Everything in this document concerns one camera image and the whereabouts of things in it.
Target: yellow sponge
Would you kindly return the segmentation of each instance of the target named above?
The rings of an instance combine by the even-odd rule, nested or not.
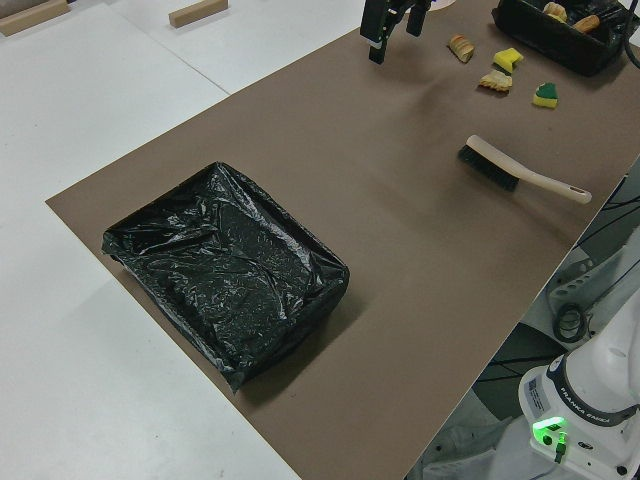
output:
[[[502,50],[493,56],[493,63],[498,65],[503,70],[513,73],[513,66],[515,63],[523,60],[524,57],[515,48],[508,48]]]
[[[543,83],[533,95],[533,104],[539,107],[556,108],[558,106],[558,92],[553,83]]]

